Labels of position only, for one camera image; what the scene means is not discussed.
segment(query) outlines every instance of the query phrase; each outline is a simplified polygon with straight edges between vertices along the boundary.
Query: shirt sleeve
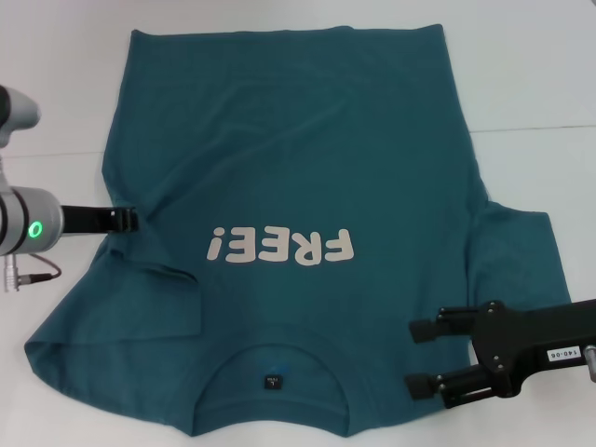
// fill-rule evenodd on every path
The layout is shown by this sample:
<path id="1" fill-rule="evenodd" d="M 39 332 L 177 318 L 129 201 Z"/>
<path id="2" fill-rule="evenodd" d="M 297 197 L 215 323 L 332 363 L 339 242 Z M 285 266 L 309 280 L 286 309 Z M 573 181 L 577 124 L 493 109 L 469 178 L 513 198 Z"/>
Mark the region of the shirt sleeve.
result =
<path id="1" fill-rule="evenodd" d="M 549 216 L 487 202 L 467 244 L 468 304 L 499 300 L 515 310 L 569 303 Z"/>

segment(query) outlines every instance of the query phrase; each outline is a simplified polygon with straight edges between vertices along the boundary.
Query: green led light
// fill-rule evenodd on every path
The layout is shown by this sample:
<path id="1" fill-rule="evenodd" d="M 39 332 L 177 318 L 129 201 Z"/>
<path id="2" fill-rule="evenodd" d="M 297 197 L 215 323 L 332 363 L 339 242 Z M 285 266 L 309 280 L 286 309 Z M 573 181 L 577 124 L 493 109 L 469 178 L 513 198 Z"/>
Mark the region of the green led light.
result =
<path id="1" fill-rule="evenodd" d="M 31 225 L 29 225 L 29 237 L 33 239 L 35 239 L 36 237 L 40 237 L 43 231 L 44 226 L 39 221 L 35 221 Z"/>

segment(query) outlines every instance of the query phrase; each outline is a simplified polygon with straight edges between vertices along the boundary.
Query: white table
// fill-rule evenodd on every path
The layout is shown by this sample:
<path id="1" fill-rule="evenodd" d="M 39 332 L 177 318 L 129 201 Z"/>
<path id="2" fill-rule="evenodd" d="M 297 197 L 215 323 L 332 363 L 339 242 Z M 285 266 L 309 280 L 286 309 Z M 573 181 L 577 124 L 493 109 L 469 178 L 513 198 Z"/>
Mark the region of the white table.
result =
<path id="1" fill-rule="evenodd" d="M 108 205 L 100 174 L 129 33 L 413 28 L 442 23 L 482 178 L 493 200 L 545 210 L 569 290 L 596 298 L 596 6 L 590 0 L 0 0 L 0 84 L 41 105 L 3 151 L 14 184 L 62 203 Z M 0 294 L 0 445 L 502 446 L 593 444 L 585 368 L 541 373 L 491 399 L 344 440 L 275 422 L 198 438 L 96 410 L 41 383 L 22 345 L 85 272 L 102 237 L 64 238 L 62 278 Z M 26 257 L 23 270 L 43 269 Z"/>

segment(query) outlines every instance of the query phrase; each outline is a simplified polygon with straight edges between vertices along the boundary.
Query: cable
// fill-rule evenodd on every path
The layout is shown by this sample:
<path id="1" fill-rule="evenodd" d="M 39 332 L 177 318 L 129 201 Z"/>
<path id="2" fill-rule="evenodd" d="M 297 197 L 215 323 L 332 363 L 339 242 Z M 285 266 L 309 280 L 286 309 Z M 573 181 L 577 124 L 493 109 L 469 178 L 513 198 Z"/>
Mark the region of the cable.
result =
<path id="1" fill-rule="evenodd" d="M 19 285 L 24 286 L 28 284 L 35 284 L 36 282 L 50 281 L 51 279 L 55 279 L 62 274 L 62 270 L 49 259 L 39 256 L 38 254 L 29 253 L 29 255 L 36 260 L 52 267 L 54 270 L 56 270 L 56 273 L 33 273 L 31 275 L 22 275 L 19 276 Z"/>

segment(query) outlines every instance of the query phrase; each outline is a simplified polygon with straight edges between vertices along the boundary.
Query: teal t-shirt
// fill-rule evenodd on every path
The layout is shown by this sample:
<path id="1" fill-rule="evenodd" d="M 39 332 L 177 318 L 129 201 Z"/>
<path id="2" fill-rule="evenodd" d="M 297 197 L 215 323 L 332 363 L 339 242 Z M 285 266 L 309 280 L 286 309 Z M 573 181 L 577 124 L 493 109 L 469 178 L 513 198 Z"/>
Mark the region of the teal t-shirt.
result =
<path id="1" fill-rule="evenodd" d="M 467 366 L 467 340 L 415 345 L 409 321 L 569 301 L 548 216 L 488 200 L 439 25 L 134 32 L 103 176 L 140 231 L 104 240 L 26 353 L 190 435 L 435 412 L 403 377 Z"/>

